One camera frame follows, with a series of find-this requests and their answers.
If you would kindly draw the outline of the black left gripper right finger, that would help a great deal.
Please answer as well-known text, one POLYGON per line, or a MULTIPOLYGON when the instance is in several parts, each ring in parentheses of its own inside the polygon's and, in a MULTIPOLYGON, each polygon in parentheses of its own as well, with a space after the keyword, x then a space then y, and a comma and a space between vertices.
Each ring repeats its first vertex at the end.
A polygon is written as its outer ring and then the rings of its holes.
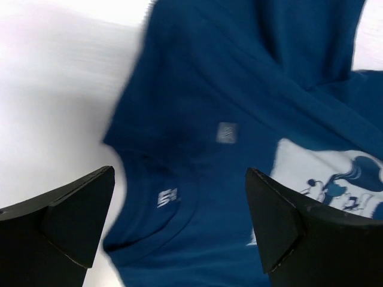
POLYGON ((254 168, 245 189, 272 286, 382 285, 382 221, 326 206, 254 168))

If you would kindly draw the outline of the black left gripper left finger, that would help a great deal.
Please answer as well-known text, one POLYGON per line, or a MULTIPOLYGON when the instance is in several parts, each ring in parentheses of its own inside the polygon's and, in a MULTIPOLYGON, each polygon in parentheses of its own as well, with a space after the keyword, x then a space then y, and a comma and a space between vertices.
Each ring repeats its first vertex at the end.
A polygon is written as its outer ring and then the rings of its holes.
POLYGON ((104 166, 1 209, 1 286, 82 286, 92 268, 115 186, 104 166))

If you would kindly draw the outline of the blue Mickey print t-shirt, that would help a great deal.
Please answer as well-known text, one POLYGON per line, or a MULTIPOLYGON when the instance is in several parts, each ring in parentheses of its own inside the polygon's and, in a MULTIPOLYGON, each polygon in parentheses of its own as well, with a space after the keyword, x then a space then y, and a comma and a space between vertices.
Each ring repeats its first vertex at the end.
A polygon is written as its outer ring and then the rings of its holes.
POLYGON ((363 1, 156 1, 104 143, 127 180, 104 239, 125 286, 269 286, 255 167, 382 218, 382 72, 353 71, 363 1))

